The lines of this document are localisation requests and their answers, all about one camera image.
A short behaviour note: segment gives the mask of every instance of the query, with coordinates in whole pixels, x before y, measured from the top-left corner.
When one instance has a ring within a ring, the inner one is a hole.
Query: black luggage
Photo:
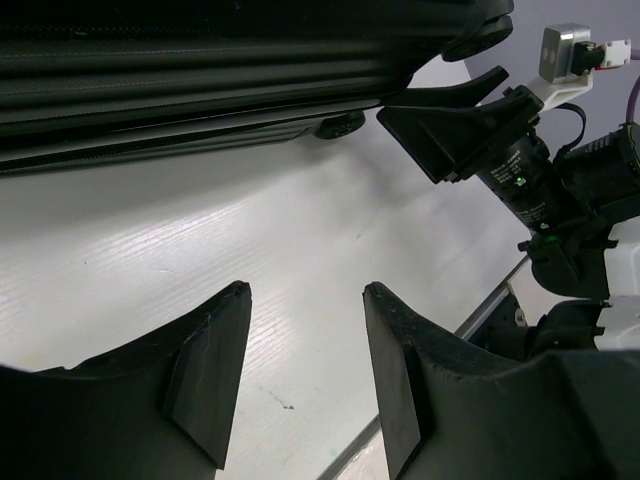
[[[511,32],[512,0],[12,2],[0,172],[336,138],[436,55]]]

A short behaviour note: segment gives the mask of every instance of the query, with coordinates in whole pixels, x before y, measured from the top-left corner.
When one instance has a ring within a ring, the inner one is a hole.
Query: white connector
[[[600,48],[604,51],[600,70],[623,67],[631,62],[631,40],[607,42]]]

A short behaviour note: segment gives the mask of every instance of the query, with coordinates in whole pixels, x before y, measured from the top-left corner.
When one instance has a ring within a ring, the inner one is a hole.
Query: suitcase wheel
[[[365,121],[363,112],[351,112],[339,117],[328,118],[320,124],[313,135],[322,140],[334,140],[360,129]]]

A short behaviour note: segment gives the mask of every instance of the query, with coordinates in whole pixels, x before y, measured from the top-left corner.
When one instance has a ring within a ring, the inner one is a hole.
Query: black suitcase
[[[512,0],[22,0],[0,19],[0,172],[337,138]]]

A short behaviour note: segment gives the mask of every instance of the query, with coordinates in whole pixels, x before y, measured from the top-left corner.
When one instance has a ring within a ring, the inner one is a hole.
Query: table surface
[[[466,79],[438,59],[414,85]],[[221,480],[314,479],[376,415],[366,284],[454,330],[527,237],[479,181],[432,185],[373,114],[339,141],[2,179],[0,201],[0,363],[73,367],[250,282]]]

